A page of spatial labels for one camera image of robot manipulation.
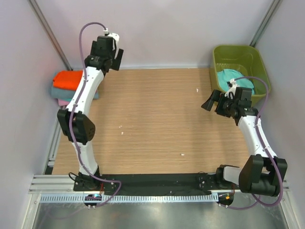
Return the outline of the orange t-shirt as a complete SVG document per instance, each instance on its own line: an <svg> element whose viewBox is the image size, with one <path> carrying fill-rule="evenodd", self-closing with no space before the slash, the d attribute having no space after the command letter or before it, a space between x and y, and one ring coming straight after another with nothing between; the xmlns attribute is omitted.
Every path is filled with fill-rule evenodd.
<svg viewBox="0 0 305 229"><path fill-rule="evenodd" d="M76 91L82 78L82 71L61 71L53 78L53 87Z"/></svg>

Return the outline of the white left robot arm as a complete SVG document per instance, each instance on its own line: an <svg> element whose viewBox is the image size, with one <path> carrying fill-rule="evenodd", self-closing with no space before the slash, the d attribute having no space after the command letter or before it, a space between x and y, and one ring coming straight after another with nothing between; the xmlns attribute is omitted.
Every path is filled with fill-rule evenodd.
<svg viewBox="0 0 305 229"><path fill-rule="evenodd" d="M75 190L95 191L101 185L92 146L96 127L89 119L89 111L105 75L120 68L123 50L118 48L119 39L118 34L109 33L92 42L90 54L83 58L83 73L76 93L67 107L57 113L62 132L72 143L79 162Z"/></svg>

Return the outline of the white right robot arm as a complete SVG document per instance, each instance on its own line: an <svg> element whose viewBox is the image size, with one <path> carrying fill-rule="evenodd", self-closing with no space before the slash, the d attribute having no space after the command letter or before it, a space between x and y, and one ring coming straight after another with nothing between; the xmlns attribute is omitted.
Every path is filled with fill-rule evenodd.
<svg viewBox="0 0 305 229"><path fill-rule="evenodd" d="M282 195L287 162L279 158L270 147L261 125L259 112L252 107L250 89L237 87L225 95L213 90L202 108L211 111L216 104L218 115L232 118L242 132L250 154L243 168L220 165L215 184L221 189L236 184L244 193L277 197Z"/></svg>

